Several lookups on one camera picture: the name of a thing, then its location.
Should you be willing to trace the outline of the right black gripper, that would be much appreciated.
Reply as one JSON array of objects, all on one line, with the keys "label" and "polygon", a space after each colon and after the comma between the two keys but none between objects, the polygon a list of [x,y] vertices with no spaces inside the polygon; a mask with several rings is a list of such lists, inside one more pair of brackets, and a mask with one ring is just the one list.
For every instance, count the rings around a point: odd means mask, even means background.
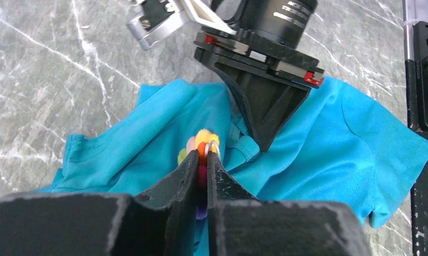
[{"label": "right black gripper", "polygon": [[296,49],[317,5],[317,1],[240,1],[225,21],[235,35],[202,27],[194,42],[246,64],[217,61],[213,70],[228,86],[250,136],[263,152],[307,99],[309,87],[317,89],[324,81],[318,59]]}]

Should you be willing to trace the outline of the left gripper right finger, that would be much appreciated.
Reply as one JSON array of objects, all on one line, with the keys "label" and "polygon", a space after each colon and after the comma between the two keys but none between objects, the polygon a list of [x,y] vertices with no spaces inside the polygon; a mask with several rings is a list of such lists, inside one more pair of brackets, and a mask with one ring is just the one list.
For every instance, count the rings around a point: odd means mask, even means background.
[{"label": "left gripper right finger", "polygon": [[261,201],[207,154],[210,255],[370,255],[362,227],[343,203]]}]

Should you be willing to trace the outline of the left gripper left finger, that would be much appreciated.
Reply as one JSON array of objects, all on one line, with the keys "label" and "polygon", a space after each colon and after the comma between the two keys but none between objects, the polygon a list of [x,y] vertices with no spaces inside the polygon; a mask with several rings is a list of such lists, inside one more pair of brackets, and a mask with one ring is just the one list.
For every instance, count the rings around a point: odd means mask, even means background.
[{"label": "left gripper left finger", "polygon": [[199,154],[137,196],[18,193],[0,200],[0,255],[192,255]]}]

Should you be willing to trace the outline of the colourful flower plush patch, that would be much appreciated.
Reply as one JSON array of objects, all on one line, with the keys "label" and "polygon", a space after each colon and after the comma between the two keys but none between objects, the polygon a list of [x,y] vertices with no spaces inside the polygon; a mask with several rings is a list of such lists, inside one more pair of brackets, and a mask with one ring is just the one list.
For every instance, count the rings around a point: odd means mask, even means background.
[{"label": "colourful flower plush patch", "polygon": [[207,129],[199,130],[195,136],[188,139],[186,147],[183,148],[177,158],[177,164],[181,164],[187,155],[197,150],[199,161],[197,166],[197,206],[196,206],[196,220],[203,220],[208,215],[208,170],[207,170],[207,153],[211,150],[214,153],[219,153],[215,146],[209,146],[212,142],[220,145],[219,137]]}]

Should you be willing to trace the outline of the teal t-shirt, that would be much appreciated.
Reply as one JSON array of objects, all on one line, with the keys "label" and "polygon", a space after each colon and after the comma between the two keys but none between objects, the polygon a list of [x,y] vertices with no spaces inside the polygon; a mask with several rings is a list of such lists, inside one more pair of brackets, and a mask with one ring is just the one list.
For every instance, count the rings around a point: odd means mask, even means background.
[{"label": "teal t-shirt", "polygon": [[94,138],[70,134],[62,167],[40,193],[136,195],[202,139],[263,200],[335,201],[359,223],[385,224],[428,162],[428,140],[355,87],[327,77],[262,152],[222,83],[143,85],[127,117]]}]

